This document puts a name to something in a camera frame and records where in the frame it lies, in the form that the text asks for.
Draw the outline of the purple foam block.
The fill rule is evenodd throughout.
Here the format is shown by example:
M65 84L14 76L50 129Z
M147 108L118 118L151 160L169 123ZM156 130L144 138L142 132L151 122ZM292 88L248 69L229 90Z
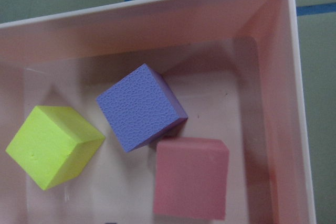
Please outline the purple foam block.
M125 152L148 145L188 116L163 77L143 64L96 102Z

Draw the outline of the red foam block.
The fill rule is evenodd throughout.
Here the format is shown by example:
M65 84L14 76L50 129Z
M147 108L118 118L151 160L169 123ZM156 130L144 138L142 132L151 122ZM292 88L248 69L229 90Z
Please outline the red foam block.
M156 146L153 212L224 220L229 150L221 140L167 137Z

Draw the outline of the yellow-green foam block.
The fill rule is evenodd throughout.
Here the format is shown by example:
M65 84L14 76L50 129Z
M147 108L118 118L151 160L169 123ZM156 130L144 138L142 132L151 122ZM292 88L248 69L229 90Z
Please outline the yellow-green foam block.
M32 109L6 153L42 189L77 177L105 136L69 106Z

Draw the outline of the pink plastic bin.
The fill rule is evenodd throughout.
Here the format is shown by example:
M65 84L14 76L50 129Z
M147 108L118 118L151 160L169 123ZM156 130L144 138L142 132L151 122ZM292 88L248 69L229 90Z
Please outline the pink plastic bin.
M1 24L1 223L193 223L153 213L155 145L126 153L96 97L143 63L230 151L225 223L315 223L295 0L133 0ZM36 105L106 140L41 190L5 148Z

